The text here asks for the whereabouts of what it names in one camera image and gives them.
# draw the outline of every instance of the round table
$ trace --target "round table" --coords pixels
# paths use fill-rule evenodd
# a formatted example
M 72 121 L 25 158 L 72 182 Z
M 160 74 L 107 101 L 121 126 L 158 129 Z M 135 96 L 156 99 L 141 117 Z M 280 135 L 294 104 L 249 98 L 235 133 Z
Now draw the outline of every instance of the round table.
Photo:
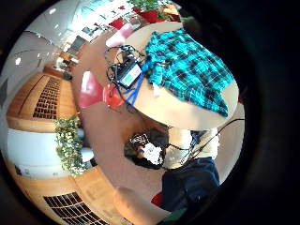
M 143 51 L 153 31 L 157 30 L 162 33 L 179 29 L 182 26 L 183 24 L 180 22 L 151 23 L 134 32 L 124 44 Z M 223 125 L 233 116 L 238 101 L 236 81 L 231 82 L 224 88 L 221 95 L 228 107 L 227 117 L 182 101 L 164 87 L 160 87 L 160 96 L 155 97 L 152 84 L 143 79 L 133 106 L 141 113 L 168 126 L 189 130 L 206 130 Z

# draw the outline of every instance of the floor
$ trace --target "floor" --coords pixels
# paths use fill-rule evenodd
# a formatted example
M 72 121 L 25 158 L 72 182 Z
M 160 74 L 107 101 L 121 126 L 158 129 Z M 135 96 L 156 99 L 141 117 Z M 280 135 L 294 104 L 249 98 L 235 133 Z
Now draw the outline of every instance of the floor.
M 97 75 L 97 81 L 102 85 L 108 82 L 103 76 L 107 67 L 103 53 L 107 49 L 105 41 L 114 32 L 102 33 L 91 43 L 81 49 L 79 64 L 72 70 L 72 88 L 75 100 L 78 99 L 84 65 L 93 62 L 88 69 Z M 135 166 L 124 157 L 124 143 L 136 132 L 142 132 L 149 128 L 158 128 L 167 132 L 159 123 L 138 113 L 128 112 L 123 104 L 120 107 L 110 109 L 104 103 L 99 102 L 80 113 L 82 127 L 90 146 L 94 150 L 95 160 L 98 166 L 106 174 L 112 185 L 132 188 L 140 193 L 146 200 L 151 199 L 161 191 L 160 170 L 150 170 Z M 244 107 L 238 104 L 233 118 L 244 117 Z M 235 161 L 238 159 L 244 135 L 244 122 L 235 122 L 226 127 L 220 135 L 220 147 L 216 159 L 221 183 L 225 180 Z

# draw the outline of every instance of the pink chair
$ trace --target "pink chair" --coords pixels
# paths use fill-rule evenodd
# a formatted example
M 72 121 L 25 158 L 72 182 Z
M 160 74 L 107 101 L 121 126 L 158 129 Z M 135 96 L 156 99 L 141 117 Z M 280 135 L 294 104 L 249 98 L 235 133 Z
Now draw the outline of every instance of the pink chair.
M 113 36 L 106 41 L 107 47 L 114 47 L 124 44 L 125 40 L 132 34 L 133 28 L 130 23 L 126 23 Z
M 78 105 L 81 109 L 85 109 L 98 102 L 104 102 L 110 107 L 117 107 L 122 105 L 123 99 L 118 94 L 113 83 L 103 87 L 97 82 L 92 72 L 85 71 L 82 76 L 82 89 Z

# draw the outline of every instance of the plaid shirt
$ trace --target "plaid shirt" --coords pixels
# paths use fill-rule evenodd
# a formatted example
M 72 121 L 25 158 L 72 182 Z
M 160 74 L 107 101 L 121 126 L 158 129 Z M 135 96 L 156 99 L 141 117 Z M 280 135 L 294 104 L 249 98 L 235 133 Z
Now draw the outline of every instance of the plaid shirt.
M 152 33 L 144 48 L 143 71 L 149 83 L 168 88 L 179 99 L 228 116 L 221 90 L 233 81 L 223 61 L 183 28 Z

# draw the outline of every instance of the wooden wall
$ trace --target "wooden wall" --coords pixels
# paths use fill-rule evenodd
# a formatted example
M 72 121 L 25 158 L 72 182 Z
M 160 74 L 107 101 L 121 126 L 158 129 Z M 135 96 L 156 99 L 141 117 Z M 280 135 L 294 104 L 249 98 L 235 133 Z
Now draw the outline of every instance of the wooden wall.
M 48 180 L 29 179 L 16 174 L 14 165 L 7 168 L 24 195 L 45 215 L 59 224 L 66 222 L 57 216 L 43 196 L 59 196 L 77 192 L 83 202 L 101 219 L 112 225 L 129 225 L 113 206 L 113 186 L 99 166 L 76 177 L 66 176 Z
M 60 81 L 57 118 L 68 118 L 77 112 L 70 81 L 48 73 L 37 73 L 20 89 L 9 105 L 7 110 L 9 128 L 30 132 L 54 132 L 52 119 L 33 117 L 39 96 L 50 78 Z

